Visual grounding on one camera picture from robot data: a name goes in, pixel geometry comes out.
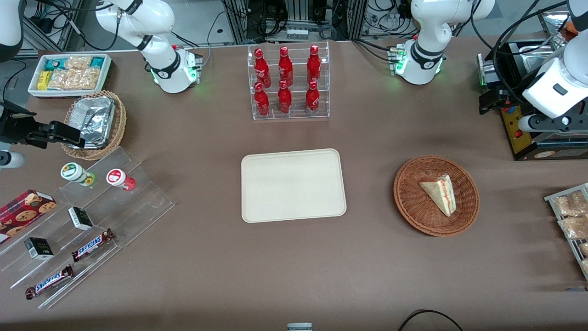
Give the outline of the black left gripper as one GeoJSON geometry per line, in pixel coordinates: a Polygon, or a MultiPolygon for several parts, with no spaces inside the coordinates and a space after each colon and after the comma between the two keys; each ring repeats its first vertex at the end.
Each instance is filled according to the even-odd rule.
{"type": "Polygon", "coordinates": [[[514,112],[520,110],[521,112],[529,112],[530,105],[517,98],[516,94],[512,94],[504,87],[494,87],[493,93],[485,93],[479,96],[479,115],[487,114],[494,110],[502,112],[514,112]]]}

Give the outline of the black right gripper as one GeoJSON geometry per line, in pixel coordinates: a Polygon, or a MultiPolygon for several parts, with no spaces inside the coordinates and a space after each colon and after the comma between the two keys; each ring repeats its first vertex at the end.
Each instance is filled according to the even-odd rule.
{"type": "Polygon", "coordinates": [[[82,138],[80,130],[59,121],[51,121],[50,124],[37,122],[37,113],[27,111],[11,102],[2,102],[1,106],[1,142],[46,149],[51,135],[60,138],[69,148],[85,148],[86,141],[82,138]]]}

